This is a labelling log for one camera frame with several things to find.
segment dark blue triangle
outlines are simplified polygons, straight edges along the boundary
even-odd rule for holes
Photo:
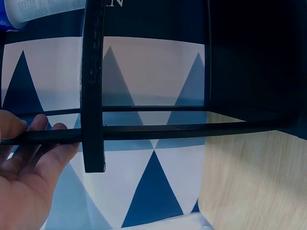
[[[6,92],[2,109],[13,114],[43,112],[43,107],[37,96],[24,52],[20,55],[10,85]],[[24,120],[31,124],[34,117]]]
[[[192,209],[192,211],[191,211],[191,213],[193,213],[193,212],[199,212],[200,211],[200,209],[199,209],[199,207],[198,207],[198,200],[196,201],[196,203],[195,203],[195,205],[194,205],[194,208]]]
[[[130,227],[183,215],[161,164],[153,152],[122,225]]]
[[[45,229],[111,229],[70,164],[57,183]]]
[[[120,71],[112,48],[109,48],[102,65],[103,105],[129,106],[134,105],[131,94]],[[138,112],[104,113],[103,123],[107,126],[142,126]],[[150,140],[105,141],[106,151],[117,150],[148,150],[153,146]]]
[[[198,54],[187,77],[187,80],[176,101],[176,106],[202,106],[204,103],[204,74],[205,67]],[[206,112],[180,112],[171,113],[168,125],[204,124],[207,121]],[[203,145],[205,138],[162,139],[156,149],[179,148]]]

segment wooden panel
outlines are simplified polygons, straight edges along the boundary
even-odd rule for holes
[[[208,113],[208,122],[235,122]],[[206,139],[199,207],[216,230],[306,230],[307,141],[278,131]]]

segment metal bar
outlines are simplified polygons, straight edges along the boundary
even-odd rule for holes
[[[194,138],[264,132],[297,125],[296,118],[280,118],[266,121],[213,123],[171,126],[104,126],[104,140],[140,140]],[[81,129],[30,131],[1,145],[33,145],[49,143],[81,142]]]
[[[209,108],[203,106],[102,106],[103,112],[160,112],[160,111],[206,111]],[[44,112],[32,112],[26,114],[15,114],[20,118],[34,117],[38,114],[46,116],[79,114],[80,109],[62,109]]]

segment black metal frame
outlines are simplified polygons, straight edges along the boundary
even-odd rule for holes
[[[26,132],[12,140],[4,140],[1,145],[32,145],[44,143],[83,143],[83,156],[85,171],[97,173],[105,171],[104,140],[131,140],[131,139],[163,139],[163,138],[189,138],[244,134],[270,130],[290,130],[296,128],[299,123],[299,109],[293,106],[284,110],[271,109],[267,103],[260,100],[226,100],[221,89],[218,88],[217,78],[226,80],[225,73],[215,66],[219,59],[219,46],[221,38],[219,28],[213,27],[217,20],[218,10],[214,2],[213,9],[210,3],[204,0],[208,14],[205,21],[208,22],[205,44],[205,95],[204,106],[101,106],[102,105],[102,44],[104,28],[104,12],[106,6],[101,0],[88,0],[83,30],[83,58],[81,77],[81,107],[68,110],[46,111],[46,115],[81,114],[81,129],[48,130]],[[243,0],[231,1],[232,4],[243,3]],[[262,81],[255,81],[260,87]],[[240,82],[237,87],[246,87]],[[265,96],[269,102],[276,102],[275,96],[282,96],[284,92],[278,87],[272,89],[272,93]],[[164,125],[164,126],[103,126],[103,112],[128,112],[128,111],[209,111],[239,119],[245,122],[196,124],[196,125]],[[35,116],[38,113],[17,114],[19,117]]]

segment white triangle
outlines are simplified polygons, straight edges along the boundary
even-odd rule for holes
[[[80,108],[81,37],[24,42],[24,53],[44,111]]]
[[[56,123],[63,123],[67,128],[74,128],[78,114],[65,114],[57,116],[48,116],[49,123],[54,126]]]
[[[174,105],[204,45],[133,37],[105,37],[136,105]]]
[[[159,140],[158,140],[158,139],[156,139],[156,140],[150,140],[150,142],[152,143],[153,148],[155,148],[155,147],[157,146]]]
[[[112,228],[122,226],[152,151],[107,151],[105,173],[85,173],[81,153],[71,160],[89,196]]]
[[[205,148],[192,146],[155,149],[183,214],[190,213],[199,197]]]
[[[171,112],[139,112],[145,126],[166,125]]]
[[[1,79],[1,104],[4,102],[6,92],[10,85],[20,55],[23,52],[23,48],[23,42],[7,44],[4,46]]]

